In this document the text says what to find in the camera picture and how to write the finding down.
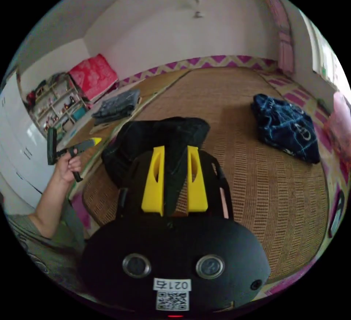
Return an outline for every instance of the window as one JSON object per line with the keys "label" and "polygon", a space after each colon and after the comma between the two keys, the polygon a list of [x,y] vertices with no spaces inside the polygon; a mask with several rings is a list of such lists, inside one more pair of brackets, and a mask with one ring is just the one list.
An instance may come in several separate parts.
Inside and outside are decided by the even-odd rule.
{"label": "window", "polygon": [[313,70],[325,81],[334,85],[351,103],[350,85],[336,54],[313,22],[302,11],[300,13],[311,39]]}

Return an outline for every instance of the yellow tip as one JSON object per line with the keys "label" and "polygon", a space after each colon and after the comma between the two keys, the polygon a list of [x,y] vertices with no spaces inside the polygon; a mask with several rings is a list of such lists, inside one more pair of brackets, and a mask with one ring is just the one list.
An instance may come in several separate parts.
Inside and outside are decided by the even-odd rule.
{"label": "yellow tip", "polygon": [[99,144],[101,142],[101,140],[102,140],[101,137],[92,137],[91,139],[94,141],[94,146]]}

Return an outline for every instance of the person's arm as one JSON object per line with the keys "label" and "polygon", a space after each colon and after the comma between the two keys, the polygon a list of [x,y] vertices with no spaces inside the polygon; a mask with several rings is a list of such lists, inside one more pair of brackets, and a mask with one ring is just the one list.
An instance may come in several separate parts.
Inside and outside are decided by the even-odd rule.
{"label": "person's arm", "polygon": [[61,157],[35,212],[28,216],[43,237],[54,236],[60,223],[66,194],[74,180],[73,172],[80,172],[81,165],[79,157],[71,159],[69,153]]}

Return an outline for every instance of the white cabinet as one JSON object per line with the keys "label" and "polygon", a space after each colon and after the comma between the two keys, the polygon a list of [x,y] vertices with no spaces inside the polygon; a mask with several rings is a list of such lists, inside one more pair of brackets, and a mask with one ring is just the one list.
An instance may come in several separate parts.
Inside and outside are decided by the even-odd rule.
{"label": "white cabinet", "polygon": [[11,188],[36,207],[52,176],[46,139],[31,120],[21,99],[16,74],[0,94],[0,172]]}
{"label": "white cabinet", "polygon": [[33,188],[11,164],[0,144],[0,169],[9,186],[30,206],[36,208],[41,194]]}
{"label": "white cabinet", "polygon": [[3,114],[3,108],[0,108],[0,119],[0,143],[6,156],[10,158],[12,165],[26,181],[43,192],[53,173],[54,166],[47,165],[44,168],[33,160],[33,157],[14,136],[12,128]]}
{"label": "white cabinet", "polygon": [[1,93],[1,107],[26,154],[43,167],[48,166],[46,138],[40,133],[25,108],[14,73]]}

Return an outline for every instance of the number label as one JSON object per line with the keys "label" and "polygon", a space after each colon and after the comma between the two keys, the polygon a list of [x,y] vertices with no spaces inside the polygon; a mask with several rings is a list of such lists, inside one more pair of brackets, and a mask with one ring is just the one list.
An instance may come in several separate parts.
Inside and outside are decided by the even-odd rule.
{"label": "number label", "polygon": [[170,280],[154,278],[153,290],[167,292],[189,292],[191,291],[191,280]]}

